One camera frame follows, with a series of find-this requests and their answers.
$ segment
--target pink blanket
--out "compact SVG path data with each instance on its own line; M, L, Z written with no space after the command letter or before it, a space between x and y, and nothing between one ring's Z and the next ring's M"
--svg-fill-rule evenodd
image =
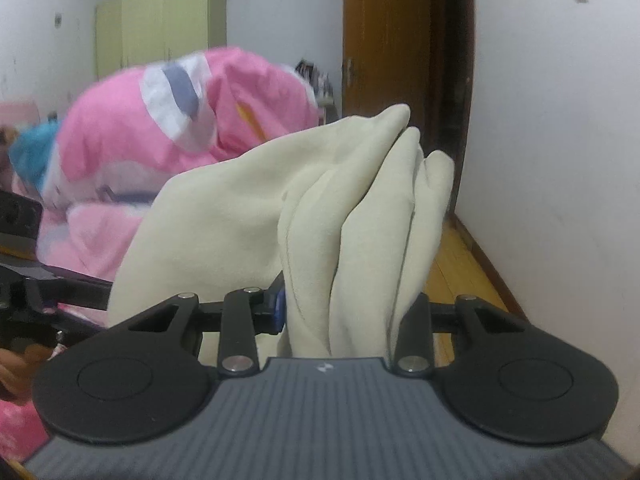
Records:
M167 180L316 126L307 90L238 48L125 70L91 86L56 137L38 259L113 280ZM76 312L104 323L104 313ZM45 439L31 403L0 401L0 454L23 460Z

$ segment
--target brown baseboard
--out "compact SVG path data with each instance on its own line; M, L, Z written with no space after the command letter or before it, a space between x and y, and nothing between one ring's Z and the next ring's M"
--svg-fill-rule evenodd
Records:
M451 215L453 223L456 227L456 230L460 233L460 236L464 240L466 246L471 251L471 254L476 259L484 273L489 278L489 281L494 286L495 290L500 295L501 300L504 302L504 306L507 307L507 310L511 312L514 316L518 316L522 319L527 319L526 314L524 313L522 307L514 297L514 295L509 290L509 287L504 282L498 271L495 269L494 264L491 263L487 255L484 253L482 248L478 245L478 242L472 237L471 233L467 230L465 225L460 221L460 218L453 213Z

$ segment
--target white wall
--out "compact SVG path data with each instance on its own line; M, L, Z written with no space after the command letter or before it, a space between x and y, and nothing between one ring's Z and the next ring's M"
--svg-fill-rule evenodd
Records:
M456 212L530 320L615 372L610 441L638 462L640 0L476 12Z
M0 100L33 97L41 117L63 114L95 80L101 0L0 0ZM56 12L62 26L54 28Z
M337 101L342 82L342 0L227 0L229 45L274 63L313 61L329 73Z

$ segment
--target cabinet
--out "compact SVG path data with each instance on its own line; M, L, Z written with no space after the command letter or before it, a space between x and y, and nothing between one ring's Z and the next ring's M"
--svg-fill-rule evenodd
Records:
M109 0L97 7L98 78L226 45L226 0Z

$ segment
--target doorway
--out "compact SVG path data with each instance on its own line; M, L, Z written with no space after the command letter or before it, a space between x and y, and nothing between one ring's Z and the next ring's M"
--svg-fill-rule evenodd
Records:
M474 20L474 0L344 0L344 114L407 103L424 153L443 150L456 163L450 211L466 147Z

